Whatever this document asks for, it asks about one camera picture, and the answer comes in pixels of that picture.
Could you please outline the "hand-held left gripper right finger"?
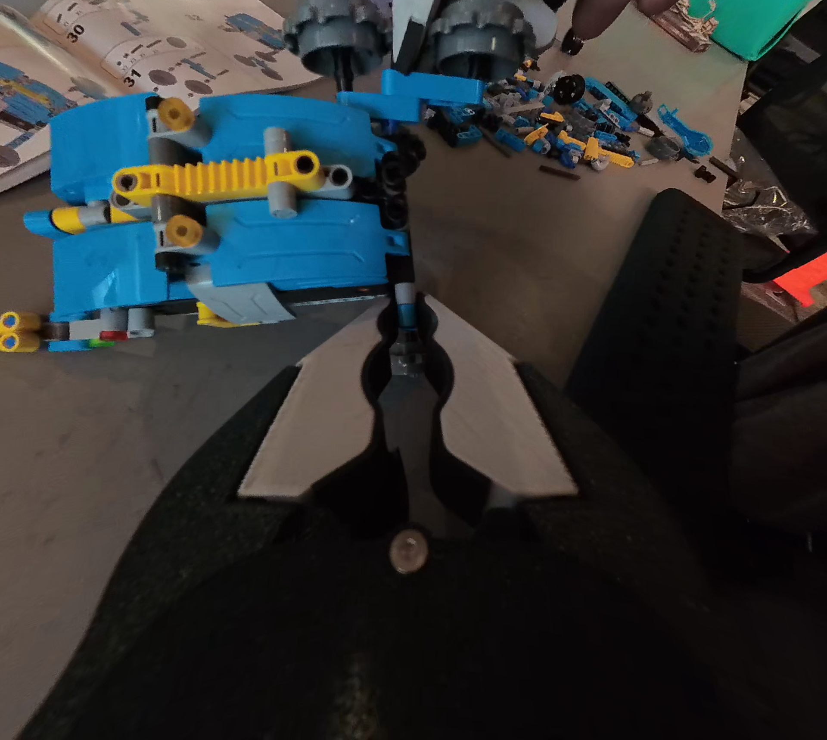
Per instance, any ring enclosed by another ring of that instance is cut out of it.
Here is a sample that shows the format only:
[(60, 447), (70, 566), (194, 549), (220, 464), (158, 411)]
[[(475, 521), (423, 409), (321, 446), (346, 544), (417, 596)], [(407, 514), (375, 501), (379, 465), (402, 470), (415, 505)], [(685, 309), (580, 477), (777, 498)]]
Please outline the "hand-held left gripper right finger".
[(437, 395), (429, 461), (443, 503), (578, 495), (512, 355), (434, 297), (420, 299), (425, 374)]

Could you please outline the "bright orange object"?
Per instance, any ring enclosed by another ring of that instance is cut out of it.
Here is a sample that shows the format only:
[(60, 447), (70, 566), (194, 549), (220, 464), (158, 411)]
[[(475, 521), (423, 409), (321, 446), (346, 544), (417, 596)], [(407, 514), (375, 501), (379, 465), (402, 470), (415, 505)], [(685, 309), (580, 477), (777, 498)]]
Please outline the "bright orange object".
[(773, 280), (782, 291), (787, 292), (803, 307), (814, 305), (812, 289), (826, 280), (826, 253), (790, 270)]

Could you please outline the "pile of small building pieces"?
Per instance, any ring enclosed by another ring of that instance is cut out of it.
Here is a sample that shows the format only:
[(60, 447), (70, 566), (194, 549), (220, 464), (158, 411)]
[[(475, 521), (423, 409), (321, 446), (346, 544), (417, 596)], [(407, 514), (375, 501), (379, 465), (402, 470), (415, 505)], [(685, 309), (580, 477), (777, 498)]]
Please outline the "pile of small building pieces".
[(677, 108), (654, 108), (650, 91), (627, 96), (611, 82), (584, 77), (584, 97), (571, 106), (553, 101), (559, 71), (543, 80), (538, 61), (527, 57), (506, 78), (486, 85), (481, 103), (428, 105), (424, 120), (452, 148), (488, 142), (502, 155), (532, 152), (551, 162), (545, 174), (579, 179), (580, 169), (601, 173), (610, 167), (632, 169), (687, 161), (693, 176), (714, 183), (718, 174), (734, 176), (714, 156), (711, 137), (686, 124)]

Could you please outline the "blue brick-built toy model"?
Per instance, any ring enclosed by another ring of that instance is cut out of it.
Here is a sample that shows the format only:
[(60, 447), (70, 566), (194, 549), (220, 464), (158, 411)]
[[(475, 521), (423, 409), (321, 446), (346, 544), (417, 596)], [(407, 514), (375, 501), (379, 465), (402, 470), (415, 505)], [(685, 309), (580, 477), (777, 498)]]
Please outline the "blue brick-built toy model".
[(51, 123), (50, 312), (2, 314), (2, 352), (88, 351), (390, 294), (412, 268), (407, 182), (426, 156), (405, 122), (293, 96), (133, 95)]

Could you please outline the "small brown printed box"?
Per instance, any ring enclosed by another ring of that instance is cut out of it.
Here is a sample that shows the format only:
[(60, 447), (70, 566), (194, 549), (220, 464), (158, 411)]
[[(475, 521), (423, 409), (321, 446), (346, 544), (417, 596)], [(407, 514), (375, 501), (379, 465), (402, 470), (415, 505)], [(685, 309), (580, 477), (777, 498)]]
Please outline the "small brown printed box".
[(718, 26), (715, 17), (716, 0), (699, 0), (700, 10), (692, 11), (694, 0), (679, 0), (667, 11), (649, 17), (663, 31), (692, 53), (704, 53), (712, 45), (712, 35)]

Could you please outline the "open instruction booklet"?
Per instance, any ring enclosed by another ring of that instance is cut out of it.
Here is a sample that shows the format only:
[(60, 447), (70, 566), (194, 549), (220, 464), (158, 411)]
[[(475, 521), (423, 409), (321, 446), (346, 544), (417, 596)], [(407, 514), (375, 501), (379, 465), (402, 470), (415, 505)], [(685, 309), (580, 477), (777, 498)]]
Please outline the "open instruction booklet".
[(50, 166), (50, 123), (109, 97), (277, 93), (308, 84), (260, 0), (48, 0), (2, 5), (1, 191)]

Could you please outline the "crumpled clear plastic wrap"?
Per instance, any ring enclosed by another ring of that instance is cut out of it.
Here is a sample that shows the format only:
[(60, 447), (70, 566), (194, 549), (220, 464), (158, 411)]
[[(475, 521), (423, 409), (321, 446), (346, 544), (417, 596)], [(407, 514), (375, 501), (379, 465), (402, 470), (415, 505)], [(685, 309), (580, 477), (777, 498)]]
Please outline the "crumpled clear plastic wrap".
[(736, 230), (767, 238), (819, 233), (764, 161), (729, 159), (724, 165), (734, 176), (728, 177), (721, 216)]

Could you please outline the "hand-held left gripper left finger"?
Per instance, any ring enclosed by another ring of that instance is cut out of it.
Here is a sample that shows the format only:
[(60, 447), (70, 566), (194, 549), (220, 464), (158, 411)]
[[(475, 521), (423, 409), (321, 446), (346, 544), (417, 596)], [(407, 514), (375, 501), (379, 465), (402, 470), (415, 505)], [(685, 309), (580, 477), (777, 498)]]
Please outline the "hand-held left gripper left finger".
[(395, 308), (379, 298), (298, 363), (298, 373), (237, 494), (301, 501), (368, 452), (384, 430), (379, 396), (391, 379)]

